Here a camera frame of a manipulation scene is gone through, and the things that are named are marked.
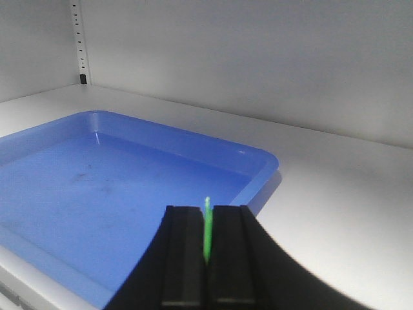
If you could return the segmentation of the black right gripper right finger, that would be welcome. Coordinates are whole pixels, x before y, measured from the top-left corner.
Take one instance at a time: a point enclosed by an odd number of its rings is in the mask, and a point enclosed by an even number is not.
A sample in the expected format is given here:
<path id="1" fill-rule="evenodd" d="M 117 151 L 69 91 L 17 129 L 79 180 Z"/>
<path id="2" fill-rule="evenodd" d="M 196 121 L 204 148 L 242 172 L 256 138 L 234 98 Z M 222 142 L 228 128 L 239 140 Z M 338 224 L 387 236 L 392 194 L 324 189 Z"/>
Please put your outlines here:
<path id="1" fill-rule="evenodd" d="M 216 205 L 208 266 L 210 309 L 364 309 L 299 265 L 246 205 Z"/>

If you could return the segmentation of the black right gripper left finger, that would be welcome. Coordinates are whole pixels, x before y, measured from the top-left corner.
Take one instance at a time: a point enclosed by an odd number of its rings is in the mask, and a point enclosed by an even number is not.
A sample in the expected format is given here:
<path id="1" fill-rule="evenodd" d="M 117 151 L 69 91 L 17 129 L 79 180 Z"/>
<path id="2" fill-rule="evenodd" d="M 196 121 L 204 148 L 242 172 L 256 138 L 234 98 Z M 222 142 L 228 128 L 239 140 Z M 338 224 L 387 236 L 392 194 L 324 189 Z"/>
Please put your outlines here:
<path id="1" fill-rule="evenodd" d="M 168 206 L 161 225 L 106 309 L 204 309 L 203 215 Z"/>

